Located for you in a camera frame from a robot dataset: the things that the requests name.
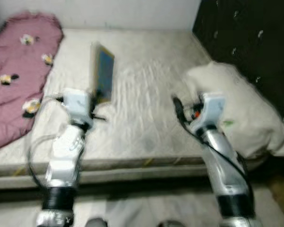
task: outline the white wall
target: white wall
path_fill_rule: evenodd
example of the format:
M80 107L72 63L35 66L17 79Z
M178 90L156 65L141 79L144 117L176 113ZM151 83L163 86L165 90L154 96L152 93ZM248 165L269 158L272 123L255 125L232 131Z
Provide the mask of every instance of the white wall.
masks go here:
M190 30L201 0L0 0L0 26L28 9L54 13L67 28Z

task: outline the wire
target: wire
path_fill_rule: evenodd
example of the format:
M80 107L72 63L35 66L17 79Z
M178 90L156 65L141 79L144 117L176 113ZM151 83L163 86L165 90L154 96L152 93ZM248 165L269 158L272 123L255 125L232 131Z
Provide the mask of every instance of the wire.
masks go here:
M39 117L40 117L40 115L42 113L42 110L45 108L45 106L48 103L50 103L51 101L56 101L56 102L60 101L59 100L60 96L45 96L44 98L45 99L48 98L48 100L45 100L45 101L42 102L42 104L41 104L41 106L39 108L38 114L35 117L35 121L36 122L39 119ZM31 138L30 138L31 135L32 135L32 132L30 132L29 135L27 136L28 142L26 144L30 144L30 142L31 142ZM34 153L32 153L32 149L35 150L36 147L39 146L41 143L43 143L45 141L48 141L48 140L53 140L55 137L56 137L56 134L47 135L47 136L41 136L37 140L35 140L30 146L28 146L28 148L27 148L27 168L28 168L28 172L30 173L30 175L32 176L34 182L41 189L42 192L46 191L46 186L42 184L42 182L40 181L40 179L38 178L38 176L36 174L36 171L33 168L32 158L33 158Z
M34 143L29 146L28 150L27 150L27 167L29 170L29 173L31 174L34 182L36 183L36 185L43 191L46 191L46 187L41 183L40 179L38 178L33 166L32 166L32 147L34 147L34 149L36 149L37 146L39 146L41 143L48 141L48 140L53 140L56 137L56 135L48 135L48 136L41 136L39 137L37 140L34 141Z

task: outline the green sticker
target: green sticker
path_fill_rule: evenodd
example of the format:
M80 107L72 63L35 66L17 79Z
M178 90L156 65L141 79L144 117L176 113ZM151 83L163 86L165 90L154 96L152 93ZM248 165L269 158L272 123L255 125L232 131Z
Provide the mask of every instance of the green sticker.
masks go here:
M232 124L234 124L235 122L234 121L223 121L223 124L225 126L231 126Z

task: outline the floor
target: floor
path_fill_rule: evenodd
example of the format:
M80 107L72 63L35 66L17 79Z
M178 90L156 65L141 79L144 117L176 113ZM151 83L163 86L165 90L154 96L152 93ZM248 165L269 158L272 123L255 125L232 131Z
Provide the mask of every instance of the floor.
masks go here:
M253 185L256 213L264 227L284 227L284 215L269 189ZM35 226L40 201L0 203L0 227ZM177 190L150 196L130 194L112 199L81 196L75 204L75 227L83 227L89 218L103 217L110 227L155 227L165 219L181 220L187 227L217 226L220 215L210 188Z

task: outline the pink blanket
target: pink blanket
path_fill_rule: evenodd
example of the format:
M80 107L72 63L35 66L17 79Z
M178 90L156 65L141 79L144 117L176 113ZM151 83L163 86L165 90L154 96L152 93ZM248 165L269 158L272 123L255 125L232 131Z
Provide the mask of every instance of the pink blanket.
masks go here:
M29 12L0 32L0 147L31 130L62 37L53 15Z

